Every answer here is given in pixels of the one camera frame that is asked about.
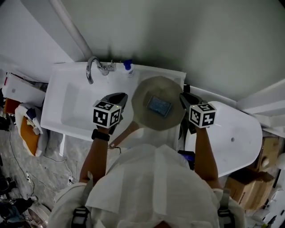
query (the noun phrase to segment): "floor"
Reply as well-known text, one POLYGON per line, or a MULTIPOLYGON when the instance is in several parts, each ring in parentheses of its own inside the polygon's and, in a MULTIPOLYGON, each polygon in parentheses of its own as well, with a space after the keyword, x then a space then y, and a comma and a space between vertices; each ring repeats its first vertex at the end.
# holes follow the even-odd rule
MULTIPOLYGON (((31 195, 33 185, 24 176, 24 173, 29 172, 35 184, 33 195, 39 198, 40 203, 52 209, 54 196, 59 190, 67 187, 69 177, 72 175, 75 182, 79 180, 80 170, 91 147, 91 142, 66 136, 65 154, 61 157, 59 151, 62 137, 62 134, 51 131, 44 154, 56 161, 66 159, 66 162, 57 163, 43 156, 38 158, 30 156, 22 144, 17 127, 13 126, 11 133, 0 130, 0 153, 3 160, 1 170, 6 177, 11 176, 18 183, 18 189, 13 189, 10 193, 11 197, 18 198, 22 195, 26 199, 27 194, 31 195), (11 146, 19 164, 13 156, 11 146)), ((118 149, 108 152, 108 161, 115 159, 118 155, 118 149)))

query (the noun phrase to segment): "blue bottle cap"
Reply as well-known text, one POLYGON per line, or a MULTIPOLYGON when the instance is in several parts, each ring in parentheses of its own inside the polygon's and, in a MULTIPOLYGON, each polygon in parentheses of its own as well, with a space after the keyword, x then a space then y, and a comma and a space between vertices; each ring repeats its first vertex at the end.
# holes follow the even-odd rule
POLYGON ((125 69, 126 70, 130 70, 131 69, 131 66, 130 66, 131 64, 132 64, 132 60, 131 59, 124 61, 125 69))

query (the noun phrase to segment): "white basin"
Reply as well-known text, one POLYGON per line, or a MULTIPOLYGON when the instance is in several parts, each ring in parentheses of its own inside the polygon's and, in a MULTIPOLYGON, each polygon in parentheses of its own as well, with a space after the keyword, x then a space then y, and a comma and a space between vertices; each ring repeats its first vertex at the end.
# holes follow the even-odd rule
MULTIPOLYGON (((103 76, 95 63, 91 73, 94 83, 86 78, 86 63, 57 64, 45 96, 41 126, 76 138, 92 141, 91 135, 96 125, 93 123, 93 104, 104 96, 117 92, 128 94, 128 102, 123 112, 123 120, 117 126, 110 142, 119 136, 133 119, 131 98, 141 81, 155 76, 167 77, 183 87, 186 74, 178 71, 135 65, 132 78, 123 74, 123 64, 117 63, 115 72, 103 76)), ((155 146, 167 144, 176 149, 179 126, 162 132, 140 129, 131 134, 126 142, 150 143, 155 146)))
MULTIPOLYGON (((207 129, 219 177, 255 161, 262 145, 260 123, 254 117, 220 102, 209 102, 217 109, 215 123, 207 129)), ((195 152, 196 134, 188 131, 186 151, 195 152)))

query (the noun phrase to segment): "wooden handle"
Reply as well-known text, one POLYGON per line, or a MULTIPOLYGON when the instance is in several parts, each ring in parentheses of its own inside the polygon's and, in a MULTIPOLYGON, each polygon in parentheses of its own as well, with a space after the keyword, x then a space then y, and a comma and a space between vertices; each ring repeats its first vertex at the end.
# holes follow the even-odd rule
POLYGON ((135 121, 132 121, 130 125, 113 141, 109 144, 110 149, 114 149, 117 145, 119 145, 126 137, 128 137, 131 133, 139 129, 138 124, 135 121))

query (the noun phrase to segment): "watch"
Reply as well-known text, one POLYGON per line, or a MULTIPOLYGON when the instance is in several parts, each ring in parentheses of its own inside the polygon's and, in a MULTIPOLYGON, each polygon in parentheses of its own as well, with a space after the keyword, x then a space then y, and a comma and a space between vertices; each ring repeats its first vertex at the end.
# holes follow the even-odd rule
POLYGON ((99 132, 98 129, 94 129, 91 138, 94 140, 95 138, 98 139, 102 139, 105 141, 109 141, 110 140, 110 136, 108 134, 99 132))

